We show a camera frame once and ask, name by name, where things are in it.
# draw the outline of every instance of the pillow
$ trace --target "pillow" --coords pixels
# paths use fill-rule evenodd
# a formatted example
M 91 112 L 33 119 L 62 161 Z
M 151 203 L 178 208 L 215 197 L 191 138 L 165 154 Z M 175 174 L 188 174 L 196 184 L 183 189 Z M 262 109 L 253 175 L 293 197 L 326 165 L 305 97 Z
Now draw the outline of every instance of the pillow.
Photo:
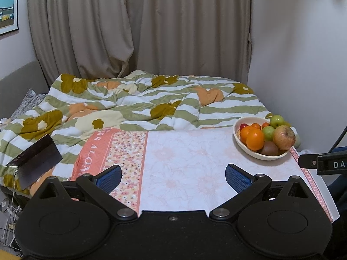
M 29 91 L 26 93 L 22 103 L 19 105 L 19 107 L 14 111 L 14 113 L 11 115 L 11 120 L 17 119 L 19 116 L 23 115 L 27 111 L 33 109 L 35 106 L 37 106 L 46 96 L 47 94 L 38 94 L 33 91 L 33 89 L 29 89 Z

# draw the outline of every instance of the framed picture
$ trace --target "framed picture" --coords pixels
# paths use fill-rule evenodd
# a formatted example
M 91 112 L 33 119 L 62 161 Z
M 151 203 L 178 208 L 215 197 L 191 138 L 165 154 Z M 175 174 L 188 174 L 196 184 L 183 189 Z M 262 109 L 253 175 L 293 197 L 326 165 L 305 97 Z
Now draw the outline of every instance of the framed picture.
M 0 0 L 0 35 L 18 30 L 18 0 Z

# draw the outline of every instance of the curtain fold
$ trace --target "curtain fold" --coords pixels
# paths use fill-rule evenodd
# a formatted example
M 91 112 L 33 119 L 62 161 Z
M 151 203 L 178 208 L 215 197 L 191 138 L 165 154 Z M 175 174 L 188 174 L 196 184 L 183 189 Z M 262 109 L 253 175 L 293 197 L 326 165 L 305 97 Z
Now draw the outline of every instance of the curtain fold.
M 59 74 L 114 78 L 133 52 L 126 0 L 28 0 L 35 51 L 50 83 Z
M 137 69 L 247 83 L 250 0 L 128 1 Z

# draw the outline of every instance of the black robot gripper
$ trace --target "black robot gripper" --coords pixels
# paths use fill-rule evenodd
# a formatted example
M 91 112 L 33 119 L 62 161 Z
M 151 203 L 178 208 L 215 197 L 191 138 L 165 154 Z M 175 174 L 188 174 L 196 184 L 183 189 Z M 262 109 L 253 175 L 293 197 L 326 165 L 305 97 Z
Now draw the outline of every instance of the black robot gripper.
M 74 182 L 47 178 L 16 225 L 25 258 L 324 259 L 332 225 L 299 176 L 272 181 L 229 164 L 226 181 L 238 194 L 209 217 L 203 210 L 138 217 L 109 195 L 120 180 L 117 165 Z

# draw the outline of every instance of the bowl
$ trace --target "bowl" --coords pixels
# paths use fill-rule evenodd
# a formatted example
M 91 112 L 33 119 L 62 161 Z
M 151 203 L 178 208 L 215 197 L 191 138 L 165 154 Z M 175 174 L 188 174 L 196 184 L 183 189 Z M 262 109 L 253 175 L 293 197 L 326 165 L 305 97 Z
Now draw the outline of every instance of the bowl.
M 240 146 L 240 148 L 250 156 L 253 156 L 254 158 L 260 159 L 260 160 L 266 160 L 266 161 L 271 161 L 271 160 L 276 160 L 281 157 L 284 157 L 289 151 L 286 151 L 285 153 L 277 156 L 268 156 L 268 155 L 263 155 L 260 153 L 257 153 L 255 151 L 250 150 L 247 146 L 245 146 L 237 136 L 237 131 L 240 129 L 240 125 L 243 123 L 246 123 L 247 125 L 251 125 L 253 123 L 258 123 L 260 126 L 263 125 L 265 122 L 270 122 L 270 119 L 265 119 L 261 117 L 241 117 L 238 121 L 235 122 L 234 128 L 233 128 L 233 133 L 235 140 L 237 144 Z

